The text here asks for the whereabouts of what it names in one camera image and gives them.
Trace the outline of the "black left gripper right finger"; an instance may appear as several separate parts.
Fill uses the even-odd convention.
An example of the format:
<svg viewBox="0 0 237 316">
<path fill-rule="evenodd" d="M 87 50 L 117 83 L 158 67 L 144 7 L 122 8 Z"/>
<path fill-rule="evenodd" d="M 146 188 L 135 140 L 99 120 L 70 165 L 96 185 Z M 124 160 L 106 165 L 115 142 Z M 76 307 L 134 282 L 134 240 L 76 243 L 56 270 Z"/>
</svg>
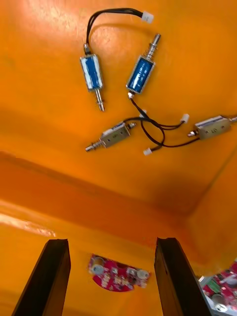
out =
<svg viewBox="0 0 237 316">
<path fill-rule="evenodd" d="M 177 239 L 157 239 L 154 269 L 164 316 L 213 315 Z"/>
</svg>

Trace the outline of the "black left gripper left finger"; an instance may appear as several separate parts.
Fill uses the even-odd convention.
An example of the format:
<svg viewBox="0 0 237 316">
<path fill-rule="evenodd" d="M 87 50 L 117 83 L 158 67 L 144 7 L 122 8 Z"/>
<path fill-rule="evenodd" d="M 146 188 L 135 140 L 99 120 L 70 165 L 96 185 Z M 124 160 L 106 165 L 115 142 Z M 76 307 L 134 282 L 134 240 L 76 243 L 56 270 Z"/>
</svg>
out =
<svg viewBox="0 0 237 316">
<path fill-rule="evenodd" d="M 61 316 L 71 271 L 67 239 L 50 239 L 13 310 L 13 316 Z"/>
</svg>

